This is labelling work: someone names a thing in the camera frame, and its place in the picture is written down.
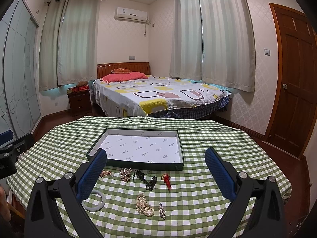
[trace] wooden headboard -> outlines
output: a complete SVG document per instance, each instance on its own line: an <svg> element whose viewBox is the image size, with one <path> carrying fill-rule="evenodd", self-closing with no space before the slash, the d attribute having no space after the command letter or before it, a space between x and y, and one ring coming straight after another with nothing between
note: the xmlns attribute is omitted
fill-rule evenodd
<svg viewBox="0 0 317 238"><path fill-rule="evenodd" d="M133 72L141 72L150 75L150 64L148 62L117 62L117 63L104 63L97 65L97 76L102 78L111 73L112 70L117 68L126 68Z"/></svg>

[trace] curtain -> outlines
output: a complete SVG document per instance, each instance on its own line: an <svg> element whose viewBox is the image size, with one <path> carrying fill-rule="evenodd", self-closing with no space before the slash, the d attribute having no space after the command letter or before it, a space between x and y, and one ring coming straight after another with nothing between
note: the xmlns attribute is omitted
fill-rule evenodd
<svg viewBox="0 0 317 238"><path fill-rule="evenodd" d="M97 29L100 0L68 0L58 41L58 85L97 78Z"/></svg>
<svg viewBox="0 0 317 238"><path fill-rule="evenodd" d="M174 0L170 76L201 80L202 22L199 0Z"/></svg>
<svg viewBox="0 0 317 238"><path fill-rule="evenodd" d="M40 46L40 91L57 87L57 37L65 1L66 0L52 0L47 9Z"/></svg>
<svg viewBox="0 0 317 238"><path fill-rule="evenodd" d="M246 0L200 0L202 80L254 92L255 43Z"/></svg>

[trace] silver bolt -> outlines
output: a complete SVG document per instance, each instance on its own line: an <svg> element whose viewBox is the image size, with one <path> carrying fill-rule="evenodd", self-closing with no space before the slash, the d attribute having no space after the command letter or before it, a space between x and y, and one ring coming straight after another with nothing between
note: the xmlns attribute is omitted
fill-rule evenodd
<svg viewBox="0 0 317 238"><path fill-rule="evenodd" d="M268 177L268 180L269 180L270 182L275 182L275 178L274 178L273 176L269 176L269 177Z"/></svg>
<svg viewBox="0 0 317 238"><path fill-rule="evenodd" d="M42 177L39 177L39 178L36 179L36 182L37 182L37 183L41 183L42 181L43 181L43 178L42 178Z"/></svg>
<svg viewBox="0 0 317 238"><path fill-rule="evenodd" d="M68 173L66 173L66 174L64 175L64 177L65 177L65 179L70 179L70 178L73 177L73 173L68 172Z"/></svg>
<svg viewBox="0 0 317 238"><path fill-rule="evenodd" d="M248 174L246 172L240 172L239 173L240 178L246 179L248 177Z"/></svg>

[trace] red cord pendant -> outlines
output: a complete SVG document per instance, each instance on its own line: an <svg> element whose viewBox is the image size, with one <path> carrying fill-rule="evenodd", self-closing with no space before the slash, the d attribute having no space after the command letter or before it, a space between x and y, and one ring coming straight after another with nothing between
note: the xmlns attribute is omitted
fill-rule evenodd
<svg viewBox="0 0 317 238"><path fill-rule="evenodd" d="M168 174L163 174L161 179L166 183L166 186L168 187L168 191L173 189L171 186L170 177L168 176Z"/></svg>

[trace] wooden door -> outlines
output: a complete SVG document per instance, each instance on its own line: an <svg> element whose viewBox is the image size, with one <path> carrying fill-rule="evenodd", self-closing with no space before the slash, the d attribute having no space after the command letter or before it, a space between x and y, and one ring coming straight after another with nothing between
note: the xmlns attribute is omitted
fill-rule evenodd
<svg viewBox="0 0 317 238"><path fill-rule="evenodd" d="M270 4L279 53L274 107L266 141L300 157L316 121L316 34L304 13Z"/></svg>

